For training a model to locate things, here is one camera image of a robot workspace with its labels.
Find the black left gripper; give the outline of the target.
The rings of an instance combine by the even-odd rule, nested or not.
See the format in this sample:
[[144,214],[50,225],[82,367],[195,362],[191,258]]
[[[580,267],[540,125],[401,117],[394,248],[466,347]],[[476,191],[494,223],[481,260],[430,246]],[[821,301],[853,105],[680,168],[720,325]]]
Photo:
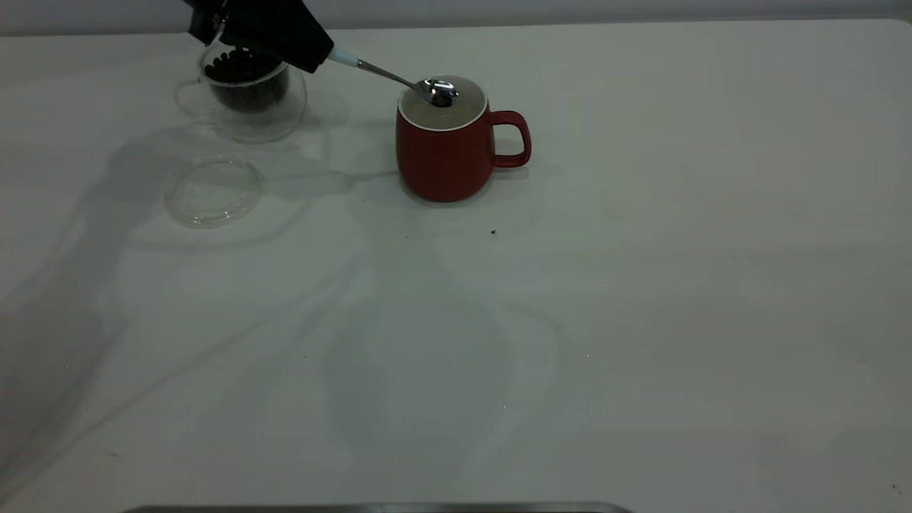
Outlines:
[[333,41],[302,1],[191,1],[187,32],[273,56],[307,73],[328,58]]

